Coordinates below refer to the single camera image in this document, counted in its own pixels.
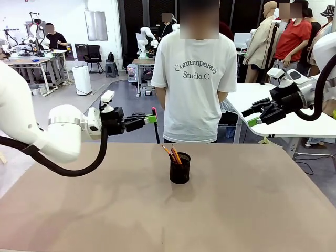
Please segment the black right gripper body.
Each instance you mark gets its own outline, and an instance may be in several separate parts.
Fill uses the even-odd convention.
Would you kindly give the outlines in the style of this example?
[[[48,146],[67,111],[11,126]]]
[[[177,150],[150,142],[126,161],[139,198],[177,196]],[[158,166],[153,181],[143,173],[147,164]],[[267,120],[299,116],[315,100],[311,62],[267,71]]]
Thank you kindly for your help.
[[[278,107],[283,109],[285,114],[295,112],[304,108],[299,87],[293,83],[287,87],[274,87],[270,90],[270,95]]]

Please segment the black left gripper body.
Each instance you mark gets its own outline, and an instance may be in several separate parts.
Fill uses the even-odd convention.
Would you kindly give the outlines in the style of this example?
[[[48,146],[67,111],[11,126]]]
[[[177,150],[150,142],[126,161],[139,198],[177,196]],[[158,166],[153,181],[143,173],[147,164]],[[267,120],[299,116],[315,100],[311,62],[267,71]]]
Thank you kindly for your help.
[[[107,136],[124,134],[124,112],[121,107],[100,106],[99,110],[102,127],[107,131]]]

